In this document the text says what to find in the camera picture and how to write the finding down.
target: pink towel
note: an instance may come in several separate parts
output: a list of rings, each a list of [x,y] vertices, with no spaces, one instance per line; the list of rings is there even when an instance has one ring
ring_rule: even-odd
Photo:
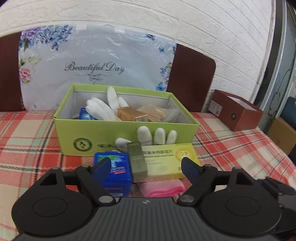
[[[179,180],[137,183],[144,197],[171,197],[185,192],[185,186]]]

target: box logo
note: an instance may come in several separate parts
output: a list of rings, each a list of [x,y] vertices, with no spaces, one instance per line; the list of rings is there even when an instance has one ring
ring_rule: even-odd
[[[73,144],[78,151],[89,151],[92,147],[91,141],[86,138],[77,138]]]

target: floral poster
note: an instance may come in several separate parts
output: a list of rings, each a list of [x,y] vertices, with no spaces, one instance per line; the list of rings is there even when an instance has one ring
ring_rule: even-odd
[[[22,31],[19,75],[27,110],[56,110],[71,83],[166,91],[172,39],[95,24]]]

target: blue butterfly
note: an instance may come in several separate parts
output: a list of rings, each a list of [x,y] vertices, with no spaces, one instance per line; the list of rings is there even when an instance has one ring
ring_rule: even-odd
[[[157,91],[165,91],[165,87],[163,87],[163,82],[160,82],[158,86],[156,86]]]

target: red plaid fabric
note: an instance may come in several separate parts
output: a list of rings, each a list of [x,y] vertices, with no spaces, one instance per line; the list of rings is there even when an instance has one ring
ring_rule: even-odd
[[[0,241],[17,230],[11,219],[15,201],[51,167],[73,170],[92,157],[64,156],[53,112],[0,112]],[[296,187],[295,166],[258,128],[232,132],[212,114],[194,113],[201,124],[194,140],[200,163],[230,171],[241,166],[255,178],[269,175]],[[182,180],[189,187],[187,179]],[[137,186],[132,196],[139,196]]]

